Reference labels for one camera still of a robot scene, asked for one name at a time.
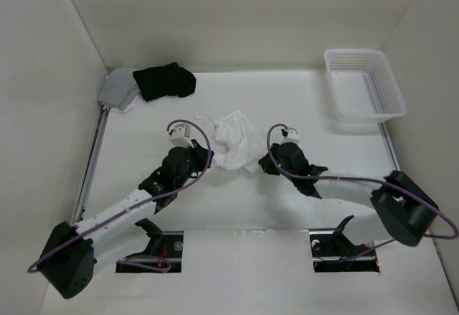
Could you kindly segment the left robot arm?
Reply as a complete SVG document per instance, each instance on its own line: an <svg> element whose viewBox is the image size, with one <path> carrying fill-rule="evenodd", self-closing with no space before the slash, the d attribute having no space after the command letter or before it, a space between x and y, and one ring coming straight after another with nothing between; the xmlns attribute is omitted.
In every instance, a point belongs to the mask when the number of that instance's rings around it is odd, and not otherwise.
<svg viewBox="0 0 459 315"><path fill-rule="evenodd" d="M139 227L190 187L209 168L213 151L195 140L172 148L162 165L118 204L75 225L61 222L51 232L36 269L65 299L79 294L105 265L119 263L125 249L109 252L109 243Z"/></svg>

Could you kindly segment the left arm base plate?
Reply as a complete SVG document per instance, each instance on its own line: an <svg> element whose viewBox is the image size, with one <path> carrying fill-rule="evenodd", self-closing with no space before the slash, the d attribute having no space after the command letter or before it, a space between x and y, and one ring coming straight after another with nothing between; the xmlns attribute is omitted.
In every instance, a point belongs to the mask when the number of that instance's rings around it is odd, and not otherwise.
<svg viewBox="0 0 459 315"><path fill-rule="evenodd" d="M148 242L125 260L129 264L116 263L116 273L180 273L184 252L183 232L163 232L149 238Z"/></svg>

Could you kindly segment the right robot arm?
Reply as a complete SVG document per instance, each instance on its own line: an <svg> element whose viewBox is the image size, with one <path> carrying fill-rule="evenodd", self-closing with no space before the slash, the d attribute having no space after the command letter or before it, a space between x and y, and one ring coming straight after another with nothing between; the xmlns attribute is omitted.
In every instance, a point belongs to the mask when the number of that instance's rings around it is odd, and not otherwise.
<svg viewBox="0 0 459 315"><path fill-rule="evenodd" d="M336 199L368 207L363 217L347 215L334 230L332 243L340 254L375 240L393 239L415 247L431 226L439 209L404 172L392 171L375 182L337 175L325 166L311 164L292 142L273 144L258 164L270 175L283 175L303 195L316 199ZM419 203L416 196L429 204Z"/></svg>

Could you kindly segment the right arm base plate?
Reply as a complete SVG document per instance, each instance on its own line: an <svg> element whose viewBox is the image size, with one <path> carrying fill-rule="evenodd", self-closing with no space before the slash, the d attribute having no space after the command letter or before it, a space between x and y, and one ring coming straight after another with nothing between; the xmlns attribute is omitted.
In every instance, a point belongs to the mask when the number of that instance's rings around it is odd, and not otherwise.
<svg viewBox="0 0 459 315"><path fill-rule="evenodd" d="M342 234L334 234L332 230L310 231L311 255L313 269L316 273L378 273L379 262L374 251L363 253L370 245L354 245Z"/></svg>

